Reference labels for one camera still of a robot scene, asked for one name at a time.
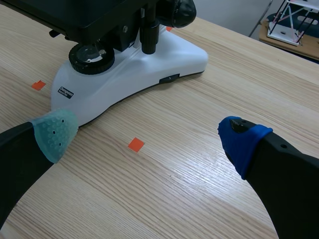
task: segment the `light blue silicone tip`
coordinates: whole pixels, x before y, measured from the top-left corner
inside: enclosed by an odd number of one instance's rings
[[[78,131],[76,115],[58,109],[30,121],[39,148],[52,163],[57,163]]]

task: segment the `orange sticker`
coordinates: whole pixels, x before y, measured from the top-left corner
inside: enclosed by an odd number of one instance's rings
[[[36,89],[37,91],[41,90],[46,84],[43,81],[38,81],[33,83],[32,88]]]
[[[143,147],[143,145],[144,142],[135,137],[129,144],[129,148],[137,153]]]

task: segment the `wood grain surface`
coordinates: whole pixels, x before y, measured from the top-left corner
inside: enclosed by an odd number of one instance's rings
[[[48,32],[0,6],[0,131],[50,110],[52,79],[74,43]],[[201,19],[173,32],[209,53],[207,70],[130,97],[81,128],[1,239],[277,238],[217,126],[241,116],[318,157],[318,65]],[[39,80],[46,86],[36,91]],[[139,153],[128,148],[134,137],[145,143]]]

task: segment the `brand label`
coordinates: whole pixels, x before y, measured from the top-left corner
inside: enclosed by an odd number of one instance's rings
[[[62,87],[58,90],[58,92],[62,95],[64,95],[66,98],[72,98],[72,96],[74,95],[73,92],[67,90],[66,88]]]

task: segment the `gray wall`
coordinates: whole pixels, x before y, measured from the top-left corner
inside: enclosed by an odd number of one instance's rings
[[[249,35],[270,0],[194,0],[197,16],[243,35]],[[266,16],[277,12],[283,0],[274,0]],[[259,27],[253,34],[258,39]]]

